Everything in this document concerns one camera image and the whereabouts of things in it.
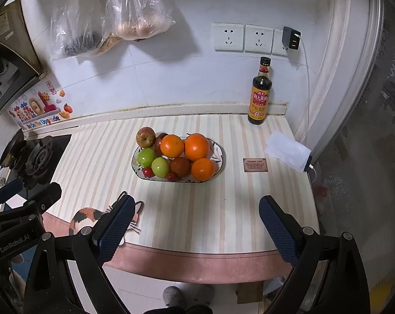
bottle cap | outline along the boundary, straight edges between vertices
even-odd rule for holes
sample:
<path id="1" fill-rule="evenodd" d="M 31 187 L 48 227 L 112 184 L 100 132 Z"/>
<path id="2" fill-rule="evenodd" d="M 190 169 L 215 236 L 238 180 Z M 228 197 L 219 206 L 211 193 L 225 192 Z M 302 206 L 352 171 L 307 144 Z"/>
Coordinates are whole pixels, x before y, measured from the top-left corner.
<path id="1" fill-rule="evenodd" d="M 260 58 L 260 65 L 262 66 L 270 66 L 270 58 L 268 58 L 267 56 L 262 56 Z"/>

kitchen counter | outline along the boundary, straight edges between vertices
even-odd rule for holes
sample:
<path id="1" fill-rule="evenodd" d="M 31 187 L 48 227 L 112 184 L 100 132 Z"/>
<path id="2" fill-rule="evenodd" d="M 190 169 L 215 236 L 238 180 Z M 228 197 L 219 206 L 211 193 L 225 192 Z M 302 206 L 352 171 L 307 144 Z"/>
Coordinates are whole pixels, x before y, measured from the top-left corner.
<path id="1" fill-rule="evenodd" d="M 205 183 L 141 180 L 131 167 L 136 132 L 202 133 L 223 148 L 221 172 Z M 307 174 L 263 153 L 274 130 L 292 137 L 283 116 L 250 124 L 246 115 L 189 115 L 115 120 L 79 126 L 54 174 L 62 198 L 48 210 L 45 226 L 68 233 L 79 209 L 105 211 L 122 191 L 145 203 L 138 226 L 125 236 L 109 265 L 173 281 L 241 283 L 286 275 L 284 263 L 258 215 L 272 195 L 301 226 L 318 232 Z M 243 158 L 267 158 L 268 172 L 245 173 Z"/>

hanging plastic bag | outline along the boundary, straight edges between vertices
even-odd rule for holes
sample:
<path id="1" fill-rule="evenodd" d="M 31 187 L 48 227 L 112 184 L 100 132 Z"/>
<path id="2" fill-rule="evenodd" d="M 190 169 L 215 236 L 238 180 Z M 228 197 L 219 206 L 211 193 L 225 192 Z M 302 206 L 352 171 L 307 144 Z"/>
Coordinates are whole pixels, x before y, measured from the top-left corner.
<path id="1" fill-rule="evenodd" d="M 125 40 L 147 39 L 175 24 L 161 0 L 108 0 L 106 19 L 113 35 Z"/>
<path id="2" fill-rule="evenodd" d="M 100 0 L 56 1 L 50 23 L 52 59 L 96 55 L 113 47 L 114 39 L 104 43 L 109 35 L 103 34 L 104 13 Z"/>

tangerine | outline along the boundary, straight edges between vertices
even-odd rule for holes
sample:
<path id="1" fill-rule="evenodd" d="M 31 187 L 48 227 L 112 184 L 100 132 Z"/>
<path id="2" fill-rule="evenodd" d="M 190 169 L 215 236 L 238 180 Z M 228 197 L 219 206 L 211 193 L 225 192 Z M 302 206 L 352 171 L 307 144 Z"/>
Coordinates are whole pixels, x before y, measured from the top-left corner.
<path id="1" fill-rule="evenodd" d="M 212 178 L 215 173 L 215 164 L 208 158 L 200 158 L 192 164 L 192 176 L 200 182 Z"/>
<path id="2" fill-rule="evenodd" d="M 170 170 L 180 178 L 189 174 L 190 169 L 190 161 L 184 157 L 174 158 L 170 163 Z"/>
<path id="3" fill-rule="evenodd" d="M 169 158 L 177 158 L 184 151 L 184 143 L 180 137 L 175 134 L 169 134 L 161 141 L 160 150 L 163 155 Z"/>
<path id="4" fill-rule="evenodd" d="M 191 134 L 184 141 L 184 155 L 191 161 L 205 158 L 209 149 L 209 141 L 200 133 Z"/>

fruit bowl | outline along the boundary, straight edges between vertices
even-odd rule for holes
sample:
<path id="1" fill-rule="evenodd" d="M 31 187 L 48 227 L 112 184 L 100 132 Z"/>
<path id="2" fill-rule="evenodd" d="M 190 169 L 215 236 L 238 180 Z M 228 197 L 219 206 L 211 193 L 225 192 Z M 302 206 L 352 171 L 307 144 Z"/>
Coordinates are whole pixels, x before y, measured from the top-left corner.
<path id="1" fill-rule="evenodd" d="M 221 147 L 214 142 L 212 139 L 207 139 L 209 141 L 209 154 L 207 155 L 207 158 L 210 159 L 211 161 L 214 162 L 215 164 L 215 173 L 213 174 L 213 176 L 209 179 L 211 180 L 212 178 L 214 178 L 221 170 L 222 168 L 222 164 L 223 164 L 223 155 L 222 155 L 222 149 Z M 176 180 L 176 181 L 169 181 L 165 178 L 160 178 L 157 176 L 153 176 L 151 178 L 146 178 L 144 176 L 144 174 L 142 173 L 143 167 L 139 165 L 138 163 L 138 154 L 140 153 L 140 151 L 143 150 L 141 149 L 141 147 L 137 147 L 133 157 L 132 157 L 132 170 L 134 170 L 134 172 L 136 173 L 136 175 L 143 179 L 143 180 L 156 180 L 156 181 L 160 181 L 160 182 L 169 182 L 169 183 L 204 183 L 201 181 L 196 180 L 195 178 L 193 178 L 192 174 L 188 174 L 187 176 Z"/>

